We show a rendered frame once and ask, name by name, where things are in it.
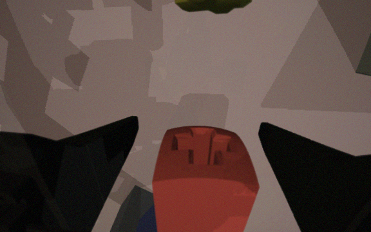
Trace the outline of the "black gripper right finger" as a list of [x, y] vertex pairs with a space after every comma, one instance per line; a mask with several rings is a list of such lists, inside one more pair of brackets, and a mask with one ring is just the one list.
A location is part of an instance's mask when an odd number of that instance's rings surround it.
[[353, 156], [268, 122], [258, 135], [301, 232], [353, 232], [371, 211], [371, 155]]

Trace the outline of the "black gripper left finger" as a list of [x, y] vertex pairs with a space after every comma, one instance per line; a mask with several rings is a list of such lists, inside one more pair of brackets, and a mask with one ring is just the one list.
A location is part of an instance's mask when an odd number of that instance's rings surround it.
[[0, 131], [0, 172], [31, 176], [62, 229], [91, 232], [138, 130], [130, 116], [61, 140]]

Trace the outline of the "yellow rectangular bar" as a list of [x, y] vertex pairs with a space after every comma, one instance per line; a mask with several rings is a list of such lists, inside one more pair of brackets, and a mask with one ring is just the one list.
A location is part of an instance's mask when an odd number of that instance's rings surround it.
[[252, 0], [175, 0], [175, 4], [187, 12], [210, 11], [228, 14], [234, 8], [243, 8]]

